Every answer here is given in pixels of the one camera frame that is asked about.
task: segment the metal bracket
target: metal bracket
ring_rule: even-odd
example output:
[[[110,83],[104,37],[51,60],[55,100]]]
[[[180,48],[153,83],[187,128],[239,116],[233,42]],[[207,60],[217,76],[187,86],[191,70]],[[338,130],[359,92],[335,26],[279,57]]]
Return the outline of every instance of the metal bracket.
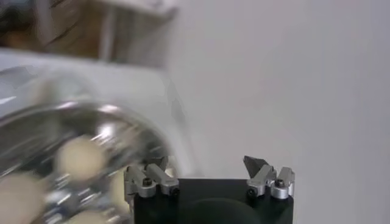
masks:
[[[156,194],[156,182],[135,166],[129,166],[124,172],[125,197],[134,194],[143,198],[153,197]]]
[[[249,187],[247,195],[255,198],[265,194],[266,186],[269,186],[276,178],[276,171],[270,165],[263,165],[260,171],[252,178],[247,180]]]
[[[283,167],[278,178],[271,184],[271,196],[287,199],[294,196],[295,173],[289,167]]]
[[[177,197],[180,194],[179,180],[168,176],[156,164],[150,164],[146,167],[146,175],[161,186],[163,194],[173,197]]]

